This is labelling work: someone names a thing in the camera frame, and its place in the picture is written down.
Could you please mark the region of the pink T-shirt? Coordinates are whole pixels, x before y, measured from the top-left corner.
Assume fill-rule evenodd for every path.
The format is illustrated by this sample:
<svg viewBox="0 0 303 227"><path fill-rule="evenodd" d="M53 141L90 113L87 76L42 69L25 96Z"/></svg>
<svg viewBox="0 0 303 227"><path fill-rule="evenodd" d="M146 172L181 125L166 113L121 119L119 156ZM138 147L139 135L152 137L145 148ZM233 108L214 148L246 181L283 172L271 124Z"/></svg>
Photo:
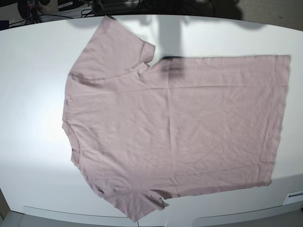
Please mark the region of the pink T-shirt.
<svg viewBox="0 0 303 227"><path fill-rule="evenodd" d="M289 55L168 57L103 17L71 68L62 127L94 193L132 221L164 200L268 186Z"/></svg>

